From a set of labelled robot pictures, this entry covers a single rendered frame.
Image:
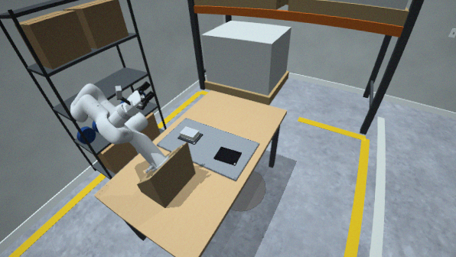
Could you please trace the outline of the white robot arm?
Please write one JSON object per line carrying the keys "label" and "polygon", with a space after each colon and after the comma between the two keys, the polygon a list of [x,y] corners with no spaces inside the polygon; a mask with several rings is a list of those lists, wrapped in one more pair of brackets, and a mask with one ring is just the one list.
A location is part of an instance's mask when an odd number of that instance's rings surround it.
{"label": "white robot arm", "polygon": [[154,172],[170,156],[166,157],[147,135],[140,133],[147,127],[148,120],[141,113],[133,117],[125,114],[122,104],[115,107],[97,86],[89,83],[72,102],[70,113],[78,122],[90,117],[101,136],[114,145],[129,142],[150,164],[145,172],[152,169]]}

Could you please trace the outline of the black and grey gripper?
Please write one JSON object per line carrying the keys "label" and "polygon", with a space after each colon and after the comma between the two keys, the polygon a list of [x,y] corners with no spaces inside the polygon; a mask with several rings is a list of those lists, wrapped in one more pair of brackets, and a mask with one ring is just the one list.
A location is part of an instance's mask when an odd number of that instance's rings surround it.
{"label": "black and grey gripper", "polygon": [[[145,96],[142,94],[144,90],[147,90],[147,88],[150,87],[150,85],[150,83],[145,81],[140,87],[135,89],[134,93],[127,99],[131,105],[128,105],[125,102],[121,105],[125,114],[133,117],[147,106],[148,102],[155,96],[155,94],[152,91],[147,93]],[[139,90],[141,92],[139,92]]]}

